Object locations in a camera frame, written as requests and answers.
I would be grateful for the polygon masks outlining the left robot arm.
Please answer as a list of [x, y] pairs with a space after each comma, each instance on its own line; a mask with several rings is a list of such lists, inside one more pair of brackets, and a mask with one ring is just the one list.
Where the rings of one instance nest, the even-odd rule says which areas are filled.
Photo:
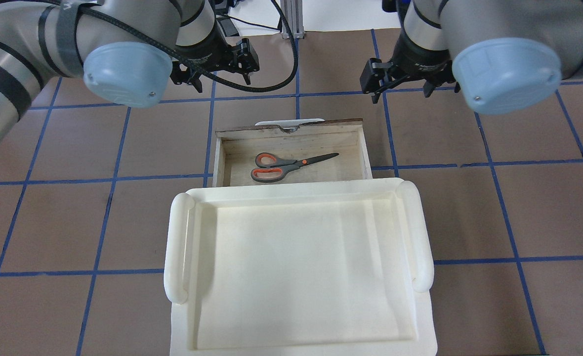
[[260, 69], [248, 39], [227, 43], [207, 0], [0, 0], [0, 142], [56, 76], [136, 108], [158, 104], [169, 80], [201, 90], [177, 56], [246, 83]]

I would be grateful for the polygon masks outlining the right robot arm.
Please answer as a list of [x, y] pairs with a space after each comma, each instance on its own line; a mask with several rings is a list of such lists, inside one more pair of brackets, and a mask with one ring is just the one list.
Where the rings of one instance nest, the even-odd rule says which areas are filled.
[[583, 78], [583, 0], [384, 0], [401, 32], [387, 62], [368, 60], [361, 90], [379, 101], [423, 81], [429, 97], [454, 84], [477, 113], [500, 115]]

